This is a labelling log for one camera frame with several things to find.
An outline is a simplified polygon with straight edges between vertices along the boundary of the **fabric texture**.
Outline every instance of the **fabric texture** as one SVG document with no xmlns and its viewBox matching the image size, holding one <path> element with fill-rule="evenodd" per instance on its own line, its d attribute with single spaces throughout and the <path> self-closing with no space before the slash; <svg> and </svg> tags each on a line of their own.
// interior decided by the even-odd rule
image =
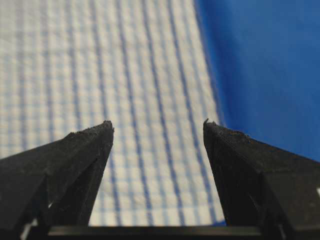
<svg viewBox="0 0 320 240">
<path fill-rule="evenodd" d="M 219 122 L 191 0 L 0 1 L 0 157 L 111 120 L 94 226 L 223 220 Z"/>
</svg>

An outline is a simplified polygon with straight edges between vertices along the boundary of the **blue gingham fabric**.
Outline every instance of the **blue gingham fabric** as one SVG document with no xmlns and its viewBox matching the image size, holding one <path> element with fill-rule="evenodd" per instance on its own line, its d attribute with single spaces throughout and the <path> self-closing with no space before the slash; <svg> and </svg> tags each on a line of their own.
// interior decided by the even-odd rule
<svg viewBox="0 0 320 240">
<path fill-rule="evenodd" d="M 94 226 L 223 220 L 191 0 L 0 0 L 0 157 L 111 120 Z"/>
</svg>

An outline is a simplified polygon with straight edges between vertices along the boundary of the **black jaw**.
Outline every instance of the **black jaw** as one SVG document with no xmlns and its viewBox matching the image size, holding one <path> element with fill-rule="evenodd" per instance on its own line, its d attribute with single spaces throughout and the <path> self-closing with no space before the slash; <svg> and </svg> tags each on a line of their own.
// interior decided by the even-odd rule
<svg viewBox="0 0 320 240">
<path fill-rule="evenodd" d="M 0 234 L 25 223 L 88 225 L 113 145 L 110 121 L 0 160 Z"/>
<path fill-rule="evenodd" d="M 320 164 L 214 122 L 204 145 L 228 226 L 278 239 L 319 239 Z"/>
</svg>

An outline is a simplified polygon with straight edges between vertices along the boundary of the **blue fabric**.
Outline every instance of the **blue fabric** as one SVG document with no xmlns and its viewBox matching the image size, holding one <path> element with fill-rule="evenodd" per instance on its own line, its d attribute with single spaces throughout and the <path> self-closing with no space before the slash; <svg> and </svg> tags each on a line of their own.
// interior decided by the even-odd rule
<svg viewBox="0 0 320 240">
<path fill-rule="evenodd" d="M 223 123 L 320 161 L 320 1 L 196 7 Z"/>
</svg>

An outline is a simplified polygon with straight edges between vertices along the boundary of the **black plastic tool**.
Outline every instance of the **black plastic tool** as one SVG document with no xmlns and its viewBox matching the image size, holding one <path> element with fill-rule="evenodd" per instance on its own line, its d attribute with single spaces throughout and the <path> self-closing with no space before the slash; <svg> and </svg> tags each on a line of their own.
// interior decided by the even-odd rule
<svg viewBox="0 0 320 240">
<path fill-rule="evenodd" d="M 204 145 L 228 226 L 266 239 L 320 239 L 320 163 L 214 122 Z"/>
<path fill-rule="evenodd" d="M 0 239 L 18 239 L 33 220 L 39 226 L 88 225 L 113 134 L 105 121 L 1 159 Z"/>
</svg>

